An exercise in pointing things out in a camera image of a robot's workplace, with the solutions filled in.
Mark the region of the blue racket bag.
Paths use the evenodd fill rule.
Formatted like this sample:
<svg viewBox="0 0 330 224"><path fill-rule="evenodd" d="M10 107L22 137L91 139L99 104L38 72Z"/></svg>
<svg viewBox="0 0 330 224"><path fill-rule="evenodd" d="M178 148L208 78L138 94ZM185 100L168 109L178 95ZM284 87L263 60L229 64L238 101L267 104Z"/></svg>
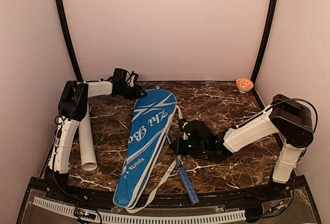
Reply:
<svg viewBox="0 0 330 224"><path fill-rule="evenodd" d="M173 93L151 89L134 105L127 156L113 196L116 206L135 214L136 204L157 162L174 115L182 115Z"/></svg>

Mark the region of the blue badminton racket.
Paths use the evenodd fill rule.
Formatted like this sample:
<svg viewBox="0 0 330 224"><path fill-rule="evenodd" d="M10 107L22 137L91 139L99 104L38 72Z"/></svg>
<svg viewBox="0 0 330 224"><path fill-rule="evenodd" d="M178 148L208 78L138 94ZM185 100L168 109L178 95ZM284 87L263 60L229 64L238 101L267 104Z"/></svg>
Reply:
<svg viewBox="0 0 330 224"><path fill-rule="evenodd" d="M181 178L181 181L183 183L183 186L188 194L188 197L190 199L190 202L192 204L197 204L200 202L192 184L191 184L191 181L186 173L186 170L184 169L180 159L177 157L177 155L174 154L173 152L173 155L174 155L174 158L175 158L175 162L176 162L176 165L177 165L177 170L178 170L178 173L180 175L180 178Z"/></svg>

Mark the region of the white shuttlecock tube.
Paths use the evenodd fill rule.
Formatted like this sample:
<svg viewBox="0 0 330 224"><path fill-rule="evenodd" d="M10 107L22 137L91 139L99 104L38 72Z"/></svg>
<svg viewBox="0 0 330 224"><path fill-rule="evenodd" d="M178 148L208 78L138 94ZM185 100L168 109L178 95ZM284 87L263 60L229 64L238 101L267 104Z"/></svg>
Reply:
<svg viewBox="0 0 330 224"><path fill-rule="evenodd" d="M86 115L78 128L81 167L84 171L93 171L97 168L97 161L93 144L89 105L87 105Z"/></svg>

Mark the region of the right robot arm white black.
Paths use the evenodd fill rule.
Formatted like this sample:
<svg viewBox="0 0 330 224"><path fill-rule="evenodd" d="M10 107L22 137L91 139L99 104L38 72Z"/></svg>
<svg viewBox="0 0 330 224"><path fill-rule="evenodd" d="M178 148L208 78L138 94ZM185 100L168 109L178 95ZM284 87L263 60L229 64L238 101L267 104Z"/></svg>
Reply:
<svg viewBox="0 0 330 224"><path fill-rule="evenodd" d="M282 184L288 182L293 169L313 142L318 122L312 117L317 115L316 108L309 101L277 94L261 112L217 135L203 121L188 122L181 118L180 130L184 135L171 142L169 147L175 155L224 160L269 135L281 134L285 142L273 169L272 182L263 189L263 196L274 200L283 192Z"/></svg>

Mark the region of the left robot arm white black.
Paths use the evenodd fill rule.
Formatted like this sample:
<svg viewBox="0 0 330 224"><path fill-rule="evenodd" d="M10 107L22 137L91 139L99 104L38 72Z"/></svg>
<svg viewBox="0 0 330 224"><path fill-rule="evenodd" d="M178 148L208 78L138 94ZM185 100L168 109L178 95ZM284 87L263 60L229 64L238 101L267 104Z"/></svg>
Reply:
<svg viewBox="0 0 330 224"><path fill-rule="evenodd" d="M79 138L82 169L93 171L97 168L88 100L103 95L121 96L127 100L143 97L146 92L136 83L138 77L136 72L116 68L108 79L66 82L58 104L57 131L45 172L46 180L55 183L53 194L61 201L69 201L73 197L72 188L66 184L75 135Z"/></svg>

